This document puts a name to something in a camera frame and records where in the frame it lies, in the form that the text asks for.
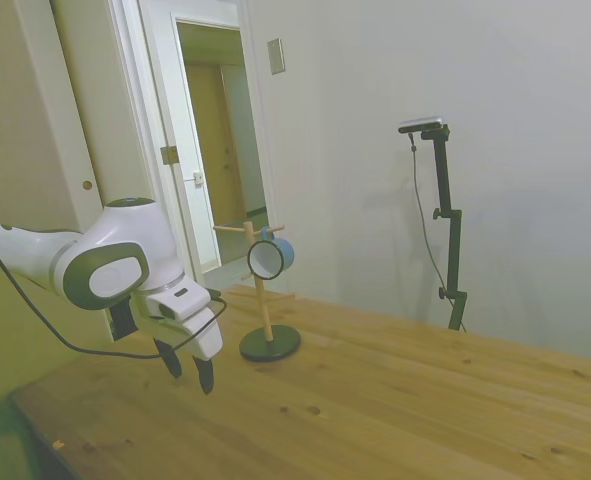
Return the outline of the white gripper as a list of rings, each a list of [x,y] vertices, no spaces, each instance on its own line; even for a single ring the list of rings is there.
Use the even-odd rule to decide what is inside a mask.
[[[211,359],[223,346],[215,313],[209,308],[209,292],[190,278],[177,278],[151,290],[134,291],[135,324],[155,340],[160,358],[174,379],[182,366],[173,347],[190,352],[202,392],[214,389]]]

